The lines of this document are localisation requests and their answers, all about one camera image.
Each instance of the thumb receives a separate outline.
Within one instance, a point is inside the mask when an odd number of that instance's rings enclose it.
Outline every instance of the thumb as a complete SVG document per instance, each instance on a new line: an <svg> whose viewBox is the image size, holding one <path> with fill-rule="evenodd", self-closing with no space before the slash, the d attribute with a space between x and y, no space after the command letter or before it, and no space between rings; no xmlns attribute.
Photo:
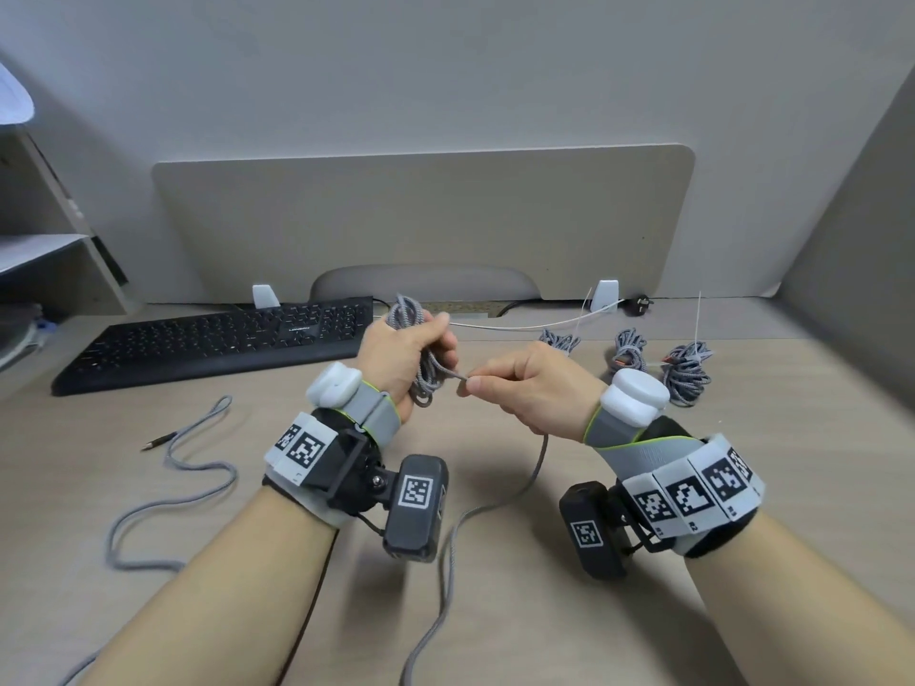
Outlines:
<svg viewBox="0 0 915 686"><path fill-rule="evenodd" d="M417 348L426 348L430 344L438 342L442 336L448 332L448 323L451 316L448 313L439 313L427 323L415 324L407 327L401 332L407 335L407 338L417 345Z"/></svg>
<svg viewBox="0 0 915 686"><path fill-rule="evenodd" d="M500 407L514 409L519 403L520 382L491 375L476 375L468 379L467 392L474 397Z"/></svg>

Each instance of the desk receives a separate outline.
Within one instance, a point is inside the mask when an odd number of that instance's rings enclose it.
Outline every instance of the desk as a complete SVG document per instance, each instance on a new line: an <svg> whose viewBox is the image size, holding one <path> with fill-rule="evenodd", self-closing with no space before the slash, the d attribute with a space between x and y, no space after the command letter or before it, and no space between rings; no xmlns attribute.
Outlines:
<svg viewBox="0 0 915 686"><path fill-rule="evenodd" d="M649 360L671 345L656 344ZM583 342L574 357L598 373L606 345ZM514 346L467 342L462 367ZM716 340L714 348L713 384L694 409L670 407L672 416L696 434L727 433L767 481L772 514L915 620L912 419L811 340ZM128 507L202 490L223 474L165 469L161 452L138 451L143 443L234 395L229 412L178 454L235 462L235 491L154 514L123 541L127 557L188 558L258 488L264 451L306 409L305 387L319 369L63 399L50 396L50 372L0 403L0 682L56 682L166 581L105 569L105 531ZM389 451L393 463L412 452L448 461L447 525L520 485L539 445L511 417L460 400L453 388L417 410ZM418 684L741 682L679 558L639 553L632 577L617 585L580 571L556 501L589 479L607 481L610 471L583 446L554 440L520 503L469 522L457 544L451 618L420 658ZM388 558L356 523L337 541L286 683L390 686L436 612L436 567Z"/></svg>

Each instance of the black wire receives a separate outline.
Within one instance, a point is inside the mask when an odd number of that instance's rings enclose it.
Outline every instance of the black wire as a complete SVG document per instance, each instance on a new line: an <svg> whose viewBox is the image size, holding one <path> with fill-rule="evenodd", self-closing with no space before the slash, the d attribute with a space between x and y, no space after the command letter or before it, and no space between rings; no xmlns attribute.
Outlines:
<svg viewBox="0 0 915 686"><path fill-rule="evenodd" d="M276 677L274 686L280 686L280 684L283 683L283 679L285 679L285 675L289 671L289 665L292 664L293 657L295 657L295 653L298 652L298 645L302 642L302 636L305 634L305 628L308 626L308 621L311 619L311 613L315 610L315 604L317 604L317 595L321 591L321 586L324 585L324 576L327 575L327 566L330 565L330 555L334 552L334 544L337 543L338 536L339 530L337 530L337 533L334 534L334 541L330 542L330 551L327 552L324 568L321 569L321 577L317 579L315 596L311 600L311 606L308 608L308 613L305 614L305 621L302 622L302 628L298 631L298 637L295 639L295 643L293 643L292 649L289 650L289 657L286 658L283 669L280 669L280 675Z"/></svg>
<svg viewBox="0 0 915 686"><path fill-rule="evenodd" d="M369 526L369 529L372 530L379 537L384 536L384 530L382 528L377 527L374 524L372 524L372 520L370 520L369 518L366 518L364 515L362 515L362 513L357 513L356 517L360 518L360 520L362 520L365 524L367 524Z"/></svg>
<svg viewBox="0 0 915 686"><path fill-rule="evenodd" d="M522 298L520 301L512 301L500 311L497 312L496 317L502 317L509 312L512 308L517 308L519 305L524 305L525 303L542 303L542 298Z"/></svg>

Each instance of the keyboard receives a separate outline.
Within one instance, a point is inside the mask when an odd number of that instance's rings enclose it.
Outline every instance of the keyboard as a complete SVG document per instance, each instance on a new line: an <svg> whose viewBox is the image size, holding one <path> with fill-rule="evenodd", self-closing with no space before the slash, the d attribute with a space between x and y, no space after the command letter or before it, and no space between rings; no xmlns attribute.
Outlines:
<svg viewBox="0 0 915 686"><path fill-rule="evenodd" d="M372 298L113 324L51 383L80 394L351 358Z"/></svg>

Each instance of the hand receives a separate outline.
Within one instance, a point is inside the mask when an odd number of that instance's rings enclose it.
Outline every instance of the hand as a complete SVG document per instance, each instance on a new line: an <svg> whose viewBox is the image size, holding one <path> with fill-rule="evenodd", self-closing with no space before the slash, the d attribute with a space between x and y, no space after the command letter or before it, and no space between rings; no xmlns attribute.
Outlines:
<svg viewBox="0 0 915 686"><path fill-rule="evenodd" d="M461 397L498 404L537 435L581 442L607 385L543 342L492 358L468 373Z"/></svg>
<svg viewBox="0 0 915 686"><path fill-rule="evenodd" d="M432 317L423 310L423 316L426 322L400 330L387 324L386 318L376 320L365 330L356 357L362 379L391 395L401 424L406 424L413 413L413 401L407 393L419 372L420 352L429 346L445 368L454 370L458 365L458 338L448 329L448 313Z"/></svg>

